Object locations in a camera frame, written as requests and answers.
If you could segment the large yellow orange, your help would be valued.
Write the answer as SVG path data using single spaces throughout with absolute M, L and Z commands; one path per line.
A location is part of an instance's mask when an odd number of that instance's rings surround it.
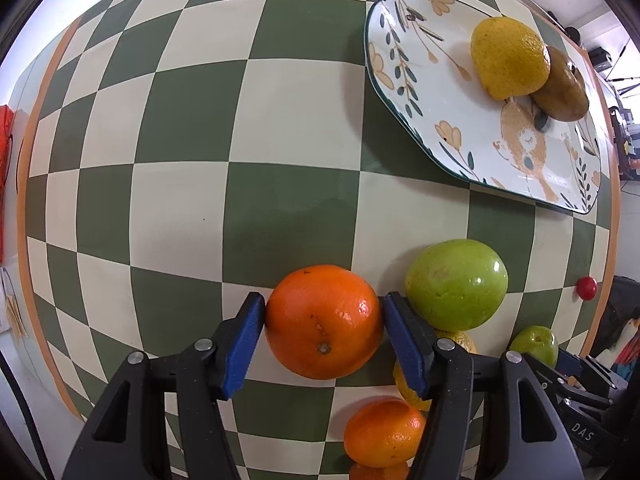
M 528 96 L 550 75 L 550 55 L 544 40 L 508 16 L 478 23 L 472 32 L 470 52 L 480 83 L 496 101 Z

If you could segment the small yellow lemon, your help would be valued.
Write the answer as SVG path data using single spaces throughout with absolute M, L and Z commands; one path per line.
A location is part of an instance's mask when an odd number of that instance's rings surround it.
M 435 330 L 435 334 L 438 338 L 449 338 L 457 344 L 460 344 L 460 346 L 462 348 L 465 348 L 465 350 L 469 353 L 477 352 L 474 340 L 467 333 L 462 332 L 462 330 L 457 330 L 456 332 L 444 332 L 443 330 Z M 425 413 L 430 410 L 432 401 L 420 399 L 416 392 L 408 386 L 405 375 L 402 372 L 401 366 L 398 361 L 396 361 L 394 364 L 393 378 L 395 379 L 395 384 L 400 395 L 409 405 Z

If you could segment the orange mandarin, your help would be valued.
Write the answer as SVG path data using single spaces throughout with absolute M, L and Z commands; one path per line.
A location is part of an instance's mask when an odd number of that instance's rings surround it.
M 329 380 L 359 370 L 378 350 L 383 315 L 359 275 L 319 264 L 296 270 L 273 289 L 265 330 L 274 357 L 291 372 Z
M 424 415 L 404 400 L 374 401 L 347 422 L 344 449 L 362 466 L 387 468 L 405 463 L 416 456 L 425 424 Z

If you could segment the green white checkered tablecloth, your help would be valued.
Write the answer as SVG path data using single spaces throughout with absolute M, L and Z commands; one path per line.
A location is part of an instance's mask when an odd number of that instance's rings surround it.
M 385 294 L 452 238 L 486 243 L 509 272 L 500 310 L 473 332 L 481 352 L 533 324 L 589 349 L 620 218 L 597 93 L 586 214 L 462 180 L 372 86 L 375 1 L 101 0 L 25 68 L 9 100 L 4 250 L 36 373 L 73 415 L 90 415 L 129 352 L 181 351 L 298 268 L 342 266 Z M 586 65 L 518 0 L 471 1 Z M 575 292 L 586 275 L 591 301 Z

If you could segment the red cherry tomato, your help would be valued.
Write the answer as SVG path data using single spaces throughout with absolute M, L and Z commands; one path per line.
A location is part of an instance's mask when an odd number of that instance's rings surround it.
M 597 295 L 599 289 L 598 282 L 589 275 L 580 278 L 575 285 L 577 296 L 584 301 L 591 301 Z

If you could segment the yellow snack box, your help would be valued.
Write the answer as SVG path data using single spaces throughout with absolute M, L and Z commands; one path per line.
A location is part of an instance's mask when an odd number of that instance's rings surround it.
M 15 340 L 23 340 L 28 337 L 27 325 L 21 310 L 16 288 L 13 284 L 11 274 L 4 266 L 1 268 L 1 285 L 4 293 L 4 310 L 6 320 Z

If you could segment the red plastic bag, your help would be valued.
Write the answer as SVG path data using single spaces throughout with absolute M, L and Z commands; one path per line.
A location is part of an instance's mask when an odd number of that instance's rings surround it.
M 14 111 L 7 105 L 0 106 L 0 261 L 3 261 L 3 218 L 6 180 L 8 180 L 10 158 L 13 150 L 11 128 Z

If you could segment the small green apple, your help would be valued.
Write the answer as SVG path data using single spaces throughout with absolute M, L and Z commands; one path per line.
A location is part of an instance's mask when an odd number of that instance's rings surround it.
M 533 325 L 524 328 L 514 337 L 509 349 L 521 354 L 529 353 L 551 368 L 555 368 L 558 362 L 558 340 L 547 326 Z

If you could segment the dark red apple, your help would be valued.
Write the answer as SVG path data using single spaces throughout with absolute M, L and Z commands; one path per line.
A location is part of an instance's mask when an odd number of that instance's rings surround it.
M 548 47 L 550 74 L 546 83 L 530 97 L 549 117 L 560 122 L 577 122 L 589 110 L 582 73 L 573 61 L 556 47 Z

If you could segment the large green apple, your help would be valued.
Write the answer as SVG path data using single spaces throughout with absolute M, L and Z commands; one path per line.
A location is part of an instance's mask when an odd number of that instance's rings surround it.
M 435 330 L 472 330 L 499 309 L 509 274 L 499 255 L 478 240 L 447 240 L 427 247 L 405 276 L 416 314 Z

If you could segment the floral oval ceramic plate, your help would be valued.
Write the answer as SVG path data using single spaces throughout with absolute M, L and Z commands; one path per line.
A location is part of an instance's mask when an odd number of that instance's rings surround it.
M 375 1 L 364 26 L 372 86 L 450 174 L 586 214 L 600 188 L 593 121 L 561 122 L 529 96 L 493 99 L 470 52 L 488 16 L 471 0 Z

